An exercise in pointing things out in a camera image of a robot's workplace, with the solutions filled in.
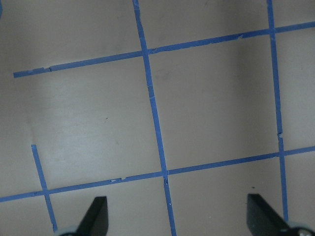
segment black object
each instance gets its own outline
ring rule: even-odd
[[[94,198],[75,233],[61,236],[106,236],[108,231],[107,198]]]
[[[291,228],[259,194],[248,194],[247,226],[253,236],[315,236],[310,229]]]

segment gray floor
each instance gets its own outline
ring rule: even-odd
[[[137,0],[1,2],[0,236],[78,225],[102,195],[109,236],[249,236],[248,193],[315,228],[315,0],[272,1],[276,56],[270,0],[139,0],[150,68]]]

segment floor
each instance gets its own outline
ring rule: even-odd
[[[315,0],[1,2],[0,236],[315,227]]]

